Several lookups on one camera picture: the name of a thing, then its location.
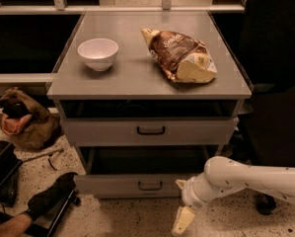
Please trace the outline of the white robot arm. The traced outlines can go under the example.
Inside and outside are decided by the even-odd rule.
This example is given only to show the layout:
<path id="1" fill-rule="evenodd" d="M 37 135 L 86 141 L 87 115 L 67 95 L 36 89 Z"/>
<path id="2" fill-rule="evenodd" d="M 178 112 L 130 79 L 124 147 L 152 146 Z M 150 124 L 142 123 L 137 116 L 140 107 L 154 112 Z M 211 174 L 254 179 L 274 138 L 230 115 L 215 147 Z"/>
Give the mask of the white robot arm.
<path id="1" fill-rule="evenodd" d="M 295 168 L 246 165 L 223 156 L 214 156 L 204 171 L 188 180 L 176 180 L 184 206 L 178 208 L 172 229 L 180 236 L 197 213 L 216 198 L 250 189 L 295 204 Z"/>

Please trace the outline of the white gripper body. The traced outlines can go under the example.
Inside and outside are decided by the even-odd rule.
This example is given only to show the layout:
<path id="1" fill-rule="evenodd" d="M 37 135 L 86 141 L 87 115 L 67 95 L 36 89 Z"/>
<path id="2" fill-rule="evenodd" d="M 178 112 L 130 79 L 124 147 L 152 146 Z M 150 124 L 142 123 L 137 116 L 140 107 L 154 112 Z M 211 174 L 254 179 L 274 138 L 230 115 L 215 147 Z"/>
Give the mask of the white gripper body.
<path id="1" fill-rule="evenodd" d="M 207 187 L 208 183 L 202 176 L 186 180 L 186 184 L 182 189 L 184 204 L 192 207 L 194 210 L 202 209 L 207 203 L 207 193 L 204 190 Z"/>

